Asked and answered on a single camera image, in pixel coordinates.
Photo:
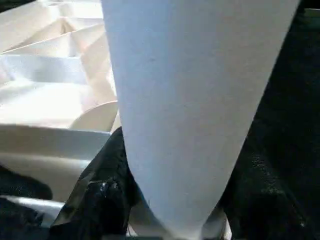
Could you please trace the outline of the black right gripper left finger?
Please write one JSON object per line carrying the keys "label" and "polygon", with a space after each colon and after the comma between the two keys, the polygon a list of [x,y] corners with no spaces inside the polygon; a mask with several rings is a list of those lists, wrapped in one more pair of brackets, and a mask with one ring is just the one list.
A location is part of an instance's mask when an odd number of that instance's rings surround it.
{"label": "black right gripper left finger", "polygon": [[50,227],[49,239],[124,239],[137,195],[119,127],[81,173]]}

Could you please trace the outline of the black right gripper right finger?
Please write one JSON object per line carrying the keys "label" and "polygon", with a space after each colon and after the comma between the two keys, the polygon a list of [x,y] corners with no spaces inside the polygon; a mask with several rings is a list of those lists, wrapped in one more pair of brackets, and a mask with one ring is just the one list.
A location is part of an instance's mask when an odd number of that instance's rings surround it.
{"label": "black right gripper right finger", "polygon": [[219,206],[227,216],[233,240],[320,238],[320,230],[256,140],[245,140]]}

